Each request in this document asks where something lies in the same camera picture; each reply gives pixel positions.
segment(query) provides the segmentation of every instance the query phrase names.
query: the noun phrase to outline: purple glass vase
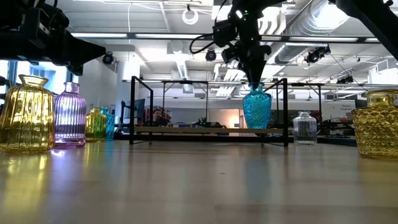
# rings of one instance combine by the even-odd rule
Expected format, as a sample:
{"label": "purple glass vase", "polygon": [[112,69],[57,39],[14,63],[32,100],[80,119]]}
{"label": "purple glass vase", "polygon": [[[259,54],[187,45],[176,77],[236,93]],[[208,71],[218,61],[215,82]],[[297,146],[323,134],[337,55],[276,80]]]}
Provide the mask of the purple glass vase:
{"label": "purple glass vase", "polygon": [[86,101],[79,95],[79,84],[66,82],[55,98],[55,147],[74,148],[86,144]]}

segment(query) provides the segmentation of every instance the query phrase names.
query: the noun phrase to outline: security camera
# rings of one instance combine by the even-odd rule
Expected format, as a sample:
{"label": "security camera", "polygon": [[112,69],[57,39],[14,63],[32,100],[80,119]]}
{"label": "security camera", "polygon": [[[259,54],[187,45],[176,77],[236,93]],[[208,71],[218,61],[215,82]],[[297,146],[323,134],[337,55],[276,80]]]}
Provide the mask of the security camera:
{"label": "security camera", "polygon": [[209,49],[206,53],[206,61],[214,62],[217,58],[217,54],[214,49]]}
{"label": "security camera", "polygon": [[107,52],[104,57],[102,58],[102,62],[105,65],[112,65],[116,60],[115,58],[112,56],[112,52]]}

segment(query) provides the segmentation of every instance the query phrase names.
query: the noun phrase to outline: ceiling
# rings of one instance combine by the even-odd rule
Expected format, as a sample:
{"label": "ceiling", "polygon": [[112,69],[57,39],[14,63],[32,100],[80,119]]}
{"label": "ceiling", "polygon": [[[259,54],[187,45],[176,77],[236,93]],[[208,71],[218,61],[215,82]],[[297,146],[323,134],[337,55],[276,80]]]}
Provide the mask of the ceiling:
{"label": "ceiling", "polygon": [[[164,4],[164,15],[160,4],[105,4],[100,1],[74,1],[63,0],[58,2],[58,7],[64,11],[70,19],[72,32],[171,32],[171,33],[195,33],[205,34],[212,32],[214,20],[211,19],[213,0],[202,0],[202,6],[192,6],[199,9],[199,19],[194,25],[188,25],[182,20],[182,12],[185,5],[179,6]],[[287,11],[287,22],[291,20],[308,0],[295,0],[295,7]],[[130,28],[128,28],[127,15],[129,10]],[[373,36],[367,28],[357,19],[350,18],[331,35],[340,36]],[[146,77],[157,78],[158,74],[170,73],[176,70],[175,62],[167,61],[167,43],[169,40],[95,40],[97,44],[110,46],[115,44],[133,45],[141,53],[145,65],[141,67],[141,73]],[[194,49],[200,49],[208,44],[207,41],[197,41]],[[313,82],[330,81],[332,75],[343,72],[344,69],[354,70],[354,78],[357,82],[366,82],[368,68],[374,66],[391,55],[381,44],[330,44],[332,55],[320,60],[320,63],[312,65],[309,69],[302,66],[303,57],[299,57],[291,66],[285,67],[281,72],[290,82],[308,81],[308,76]],[[220,54],[217,62],[222,61]],[[217,62],[206,62],[205,53],[194,55],[187,61],[188,70],[213,71]]]}

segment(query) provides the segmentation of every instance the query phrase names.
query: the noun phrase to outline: textured yellow vase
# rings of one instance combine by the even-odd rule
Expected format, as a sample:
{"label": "textured yellow vase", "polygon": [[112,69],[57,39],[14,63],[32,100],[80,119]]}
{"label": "textured yellow vase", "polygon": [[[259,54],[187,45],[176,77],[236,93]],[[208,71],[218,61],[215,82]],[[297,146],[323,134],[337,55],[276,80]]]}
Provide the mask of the textured yellow vase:
{"label": "textured yellow vase", "polygon": [[101,108],[92,108],[86,116],[86,141],[105,141],[106,115],[101,114]]}
{"label": "textured yellow vase", "polygon": [[19,75],[0,116],[0,151],[38,153],[55,143],[54,96],[44,88],[46,78]]}
{"label": "textured yellow vase", "polygon": [[353,110],[356,142],[364,157],[398,159],[398,90],[366,93],[368,106]]}

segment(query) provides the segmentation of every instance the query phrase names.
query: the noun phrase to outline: black metal frame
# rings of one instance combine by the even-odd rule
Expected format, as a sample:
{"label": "black metal frame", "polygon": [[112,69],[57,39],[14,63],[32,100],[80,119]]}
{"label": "black metal frame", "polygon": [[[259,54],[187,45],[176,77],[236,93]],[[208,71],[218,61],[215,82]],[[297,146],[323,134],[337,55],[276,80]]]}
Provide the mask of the black metal frame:
{"label": "black metal frame", "polygon": [[[131,101],[135,97],[135,80],[137,80],[139,83],[143,84],[148,90],[150,90],[151,93],[153,93],[152,89],[149,88],[147,85],[145,85],[140,79],[137,77],[132,77],[131,79]],[[180,80],[180,81],[163,81],[164,83],[164,90],[163,92],[165,93],[165,84],[166,83],[180,83],[180,84],[193,84],[193,83],[202,83],[207,85],[207,91],[208,91],[208,82],[207,81],[190,81],[190,80]],[[273,84],[271,87],[266,89],[265,91],[271,89],[274,86],[283,86],[283,94],[284,94],[284,106],[283,106],[283,119],[284,119],[284,124],[283,124],[283,136],[282,137],[265,137],[264,135],[260,137],[234,137],[234,136],[178,136],[178,135],[141,135],[141,134],[134,134],[134,120],[130,120],[130,135],[128,137],[130,144],[134,144],[134,141],[137,140],[144,140],[144,141],[206,141],[206,142],[261,142],[261,143],[283,143],[284,147],[288,147],[290,142],[293,142],[292,138],[289,138],[288,134],[288,125],[289,125],[289,120],[288,120],[288,98],[287,98],[287,79],[283,78]],[[152,125],[153,121],[153,95],[151,94],[151,101],[150,101],[150,124]],[[208,109],[208,94],[206,94],[206,111]],[[133,110],[130,110],[130,117],[133,117]],[[127,136],[120,136],[118,139],[126,139]]]}
{"label": "black metal frame", "polygon": [[154,122],[154,91],[147,86],[141,79],[133,76],[131,77],[131,92],[130,92],[130,144],[134,144],[134,100],[136,99],[136,81],[147,88],[150,92],[150,104],[149,104],[149,125],[152,126]]}

